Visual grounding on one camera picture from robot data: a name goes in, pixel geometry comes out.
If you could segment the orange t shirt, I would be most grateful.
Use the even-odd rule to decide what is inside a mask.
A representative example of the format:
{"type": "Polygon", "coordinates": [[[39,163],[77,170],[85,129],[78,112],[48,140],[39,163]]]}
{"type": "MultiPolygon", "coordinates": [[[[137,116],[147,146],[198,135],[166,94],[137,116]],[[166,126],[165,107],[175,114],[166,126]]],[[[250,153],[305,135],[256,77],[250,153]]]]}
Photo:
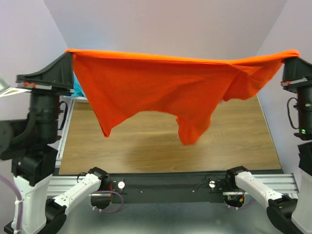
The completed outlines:
{"type": "Polygon", "coordinates": [[[210,127],[222,101],[254,97],[297,50],[235,60],[209,60],[129,52],[68,49],[74,73],[103,135],[139,112],[176,117],[182,144],[210,127]]]}

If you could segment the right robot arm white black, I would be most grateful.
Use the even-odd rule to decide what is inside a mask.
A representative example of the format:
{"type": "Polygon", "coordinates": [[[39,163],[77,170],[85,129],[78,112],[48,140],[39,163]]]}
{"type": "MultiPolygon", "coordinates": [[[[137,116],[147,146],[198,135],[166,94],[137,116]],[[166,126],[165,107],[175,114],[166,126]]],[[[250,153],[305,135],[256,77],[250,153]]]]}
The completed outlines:
{"type": "Polygon", "coordinates": [[[294,135],[304,141],[298,146],[301,185],[297,196],[279,193],[243,166],[226,171],[225,187],[230,191],[242,189],[262,205],[273,226],[284,234],[312,232],[312,65],[301,58],[285,62],[281,85],[295,93],[298,127],[294,135]]]}

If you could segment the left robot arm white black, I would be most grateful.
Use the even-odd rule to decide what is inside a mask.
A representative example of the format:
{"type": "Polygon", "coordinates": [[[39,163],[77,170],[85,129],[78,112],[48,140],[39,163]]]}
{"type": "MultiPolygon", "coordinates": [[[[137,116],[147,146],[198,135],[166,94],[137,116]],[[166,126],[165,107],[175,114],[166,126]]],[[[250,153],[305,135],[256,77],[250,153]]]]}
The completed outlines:
{"type": "Polygon", "coordinates": [[[58,151],[52,144],[60,140],[58,132],[61,96],[73,93],[73,59],[64,53],[38,72],[18,75],[17,87],[0,83],[2,97],[30,93],[25,119],[0,123],[0,158],[12,162],[13,182],[8,186],[16,195],[15,215],[4,227],[8,234],[55,234],[68,214],[89,194],[109,188],[109,175],[92,168],[83,180],[63,194],[48,198],[48,186],[55,170],[58,151]]]}

